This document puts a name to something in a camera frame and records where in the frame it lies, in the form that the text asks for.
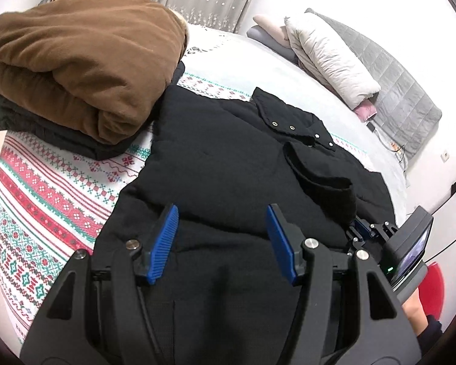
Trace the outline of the right hand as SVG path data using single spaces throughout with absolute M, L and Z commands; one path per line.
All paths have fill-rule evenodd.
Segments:
M 418 289 L 402 304 L 402 308 L 415 334 L 421 335 L 428 327 L 428 320 L 420 301 Z

